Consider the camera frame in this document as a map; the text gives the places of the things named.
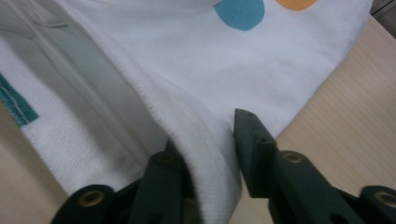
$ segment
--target brass insert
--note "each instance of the brass insert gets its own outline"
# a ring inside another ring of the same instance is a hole
[[[289,161],[289,162],[297,163],[297,162],[301,162],[303,160],[303,158],[297,154],[288,153],[285,155],[285,160]]]
[[[105,194],[100,190],[91,190],[81,195],[78,205],[81,207],[92,207],[99,204],[105,198]]]
[[[389,194],[384,190],[376,192],[375,195],[377,200],[379,200],[382,204],[396,208],[396,196],[393,194]]]
[[[172,155],[163,154],[157,158],[157,161],[159,161],[161,163],[169,163],[169,162],[173,161],[173,159],[174,159],[174,157]]]

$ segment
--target printed pattern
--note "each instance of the printed pattern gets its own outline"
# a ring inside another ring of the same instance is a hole
[[[276,0],[282,7],[301,11],[314,5],[317,0]],[[258,25],[264,17],[263,0],[222,0],[214,5],[220,18],[227,25],[248,31]]]
[[[0,101],[20,127],[38,118],[38,115],[33,108],[9,85],[1,74]]]

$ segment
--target wooden surface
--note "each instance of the wooden surface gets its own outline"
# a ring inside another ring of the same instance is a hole
[[[332,185],[396,189],[396,40],[373,18],[355,47],[292,124],[280,150],[305,154]],[[232,224],[273,223],[267,201],[246,190]]]
[[[277,139],[304,153],[337,188],[396,189],[396,40],[371,19],[356,46]],[[0,107],[0,222],[49,223],[65,199]],[[272,223],[244,192],[232,224]]]
[[[0,223],[49,223],[65,198],[0,104]]]

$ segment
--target white cloth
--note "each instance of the white cloth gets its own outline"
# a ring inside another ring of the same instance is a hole
[[[213,224],[228,221],[240,194],[234,109],[278,136],[346,56],[371,5],[292,11],[264,0],[263,20],[240,31],[208,0],[38,2],[0,1],[15,12],[0,16],[0,72],[37,112],[22,130],[61,185],[119,189],[169,136]]]

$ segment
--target white fabric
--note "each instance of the white fabric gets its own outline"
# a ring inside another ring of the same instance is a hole
[[[18,16],[6,18],[22,19],[0,17],[0,72],[39,115],[23,131],[62,186],[118,189],[168,135],[214,224],[228,221],[240,193],[234,109],[279,135],[346,56],[371,5],[291,11],[264,0],[263,21],[239,31],[210,1],[38,0],[50,13],[10,2]]]

